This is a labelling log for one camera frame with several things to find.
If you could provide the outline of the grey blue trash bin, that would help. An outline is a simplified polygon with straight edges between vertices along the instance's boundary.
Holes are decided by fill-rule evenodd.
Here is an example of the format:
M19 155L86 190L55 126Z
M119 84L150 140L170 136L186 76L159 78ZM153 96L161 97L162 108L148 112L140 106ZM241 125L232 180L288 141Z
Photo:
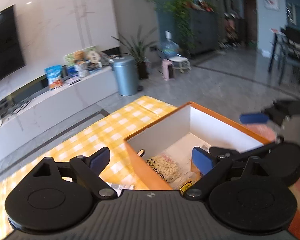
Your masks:
M116 57L111 67L115 73L119 94L131 96L138 92L139 78L134 57Z

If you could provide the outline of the yellow star snack bag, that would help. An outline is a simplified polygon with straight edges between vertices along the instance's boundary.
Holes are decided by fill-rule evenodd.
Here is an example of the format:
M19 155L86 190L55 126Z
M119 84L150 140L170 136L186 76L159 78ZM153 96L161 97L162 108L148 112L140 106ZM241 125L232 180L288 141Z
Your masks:
M188 190L192 185L194 185L200 178L202 174L200 172L186 172L183 173L170 183L170 187L174 190L178 190L182 195Z

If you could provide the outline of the white snack packet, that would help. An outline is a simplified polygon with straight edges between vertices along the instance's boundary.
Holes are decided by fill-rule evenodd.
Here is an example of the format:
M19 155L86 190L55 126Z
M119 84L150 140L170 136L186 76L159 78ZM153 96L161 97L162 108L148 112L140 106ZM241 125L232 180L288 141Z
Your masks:
M122 185L115 183L107 183L116 193L117 196L121 196L123 190L134 190L134 185Z

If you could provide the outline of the brown teddy bear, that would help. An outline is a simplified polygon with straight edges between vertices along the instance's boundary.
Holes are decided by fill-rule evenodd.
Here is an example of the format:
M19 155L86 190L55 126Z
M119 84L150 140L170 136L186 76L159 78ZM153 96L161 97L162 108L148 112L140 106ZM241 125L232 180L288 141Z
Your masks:
M74 64L81 65L81 64L85 64L85 63L86 63L85 52L82 50L76 51L74 53Z

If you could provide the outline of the white round stool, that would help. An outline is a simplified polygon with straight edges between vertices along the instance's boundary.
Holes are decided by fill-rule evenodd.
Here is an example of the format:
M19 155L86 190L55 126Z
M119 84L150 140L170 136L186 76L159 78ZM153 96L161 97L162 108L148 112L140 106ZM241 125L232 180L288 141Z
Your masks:
M168 59L172 62L173 68L183 73L186 70L191 70L191 64L188 58L182 56L174 56Z

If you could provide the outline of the orange cardboard box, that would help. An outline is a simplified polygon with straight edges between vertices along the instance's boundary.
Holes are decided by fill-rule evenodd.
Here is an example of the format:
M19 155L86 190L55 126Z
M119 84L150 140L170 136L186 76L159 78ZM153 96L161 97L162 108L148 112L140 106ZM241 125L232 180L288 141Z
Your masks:
M300 239L300 146L188 103L125 139L125 239Z

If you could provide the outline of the black wall television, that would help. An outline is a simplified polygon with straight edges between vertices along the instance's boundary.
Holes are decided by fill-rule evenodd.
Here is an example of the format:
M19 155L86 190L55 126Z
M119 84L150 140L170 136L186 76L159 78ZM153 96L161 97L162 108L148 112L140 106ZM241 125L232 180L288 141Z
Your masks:
M14 6L10 6L0 12L0 80L25 65Z

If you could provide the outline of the dark dining chair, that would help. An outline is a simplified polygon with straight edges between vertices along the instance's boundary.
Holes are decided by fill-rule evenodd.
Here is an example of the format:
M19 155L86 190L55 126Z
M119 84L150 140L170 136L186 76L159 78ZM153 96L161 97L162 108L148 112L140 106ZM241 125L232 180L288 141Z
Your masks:
M280 71L278 84L280 85L288 65L300 71L300 30L287 26L281 30L271 28L271 32L274 34L274 40L268 73L272 72L274 59L277 56L277 68Z

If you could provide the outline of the yellow checkered tablecloth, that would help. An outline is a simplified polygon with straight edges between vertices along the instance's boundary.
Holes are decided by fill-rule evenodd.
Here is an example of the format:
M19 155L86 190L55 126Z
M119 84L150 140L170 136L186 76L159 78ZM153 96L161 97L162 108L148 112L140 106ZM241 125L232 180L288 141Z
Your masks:
M93 122L56 147L44 151L34 160L26 161L6 178L0 179L0 239L5 238L12 231L5 212L5 199L44 157L53 157L56 162L69 161L77 155L88 157L101 148L108 147L110 164L102 172L101 178L109 183L133 185L137 190L147 189L133 171L123 140L175 108L150 96L142 96L111 113L110 116Z

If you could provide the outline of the hanging ivy plant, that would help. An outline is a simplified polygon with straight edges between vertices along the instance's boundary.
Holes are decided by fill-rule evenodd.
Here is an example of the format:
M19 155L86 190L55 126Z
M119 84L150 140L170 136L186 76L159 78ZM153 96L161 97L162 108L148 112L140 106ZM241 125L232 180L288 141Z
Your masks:
M179 45L186 55L190 55L190 49L194 47L194 33L190 27L193 0L171 0L163 5L163 9L173 15Z

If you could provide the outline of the tall green potted plant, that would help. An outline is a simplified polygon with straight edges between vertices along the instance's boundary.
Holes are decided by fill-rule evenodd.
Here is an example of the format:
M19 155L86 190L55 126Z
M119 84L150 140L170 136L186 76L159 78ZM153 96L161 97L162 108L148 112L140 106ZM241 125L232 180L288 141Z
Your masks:
M136 36L131 36L130 41L123 35L119 34L119 38L113 37L121 45L123 45L127 50L127 55L132 56L136 62L136 67L138 71L139 80L148 79L147 64L146 64L146 51L150 49L151 46L156 44L156 41L147 42L152 34L156 32L157 28L154 27L147 33L142 34L142 26L139 25Z

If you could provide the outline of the pink small heater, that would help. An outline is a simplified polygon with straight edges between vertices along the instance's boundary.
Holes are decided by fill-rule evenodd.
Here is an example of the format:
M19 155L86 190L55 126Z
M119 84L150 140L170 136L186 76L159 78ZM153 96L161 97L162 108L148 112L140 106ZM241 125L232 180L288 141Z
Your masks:
M164 59L161 62L162 76L166 81L170 81L175 78L174 65L170 60Z

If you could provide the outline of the clear peanut bag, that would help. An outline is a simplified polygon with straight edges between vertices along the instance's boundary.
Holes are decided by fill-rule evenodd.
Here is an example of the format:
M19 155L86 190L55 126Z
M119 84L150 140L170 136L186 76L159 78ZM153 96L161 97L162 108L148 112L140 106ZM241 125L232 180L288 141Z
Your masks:
M161 153L146 160L147 165L165 182L172 183L179 177L180 167L169 155Z

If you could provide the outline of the white tv cabinet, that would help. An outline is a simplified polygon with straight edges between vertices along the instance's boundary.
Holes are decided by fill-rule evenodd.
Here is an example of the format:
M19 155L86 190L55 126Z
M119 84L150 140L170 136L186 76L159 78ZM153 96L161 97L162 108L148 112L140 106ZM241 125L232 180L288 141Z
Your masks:
M48 90L0 126L0 161L36 136L81 110L118 92L110 66L73 85Z

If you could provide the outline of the blue snack bag on cabinet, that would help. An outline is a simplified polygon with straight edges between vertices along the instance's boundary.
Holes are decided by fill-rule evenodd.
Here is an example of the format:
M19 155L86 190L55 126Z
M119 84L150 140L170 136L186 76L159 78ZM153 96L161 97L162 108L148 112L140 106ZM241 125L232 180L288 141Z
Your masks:
M61 65L45 68L45 74L48 81L49 90L56 89L63 85Z

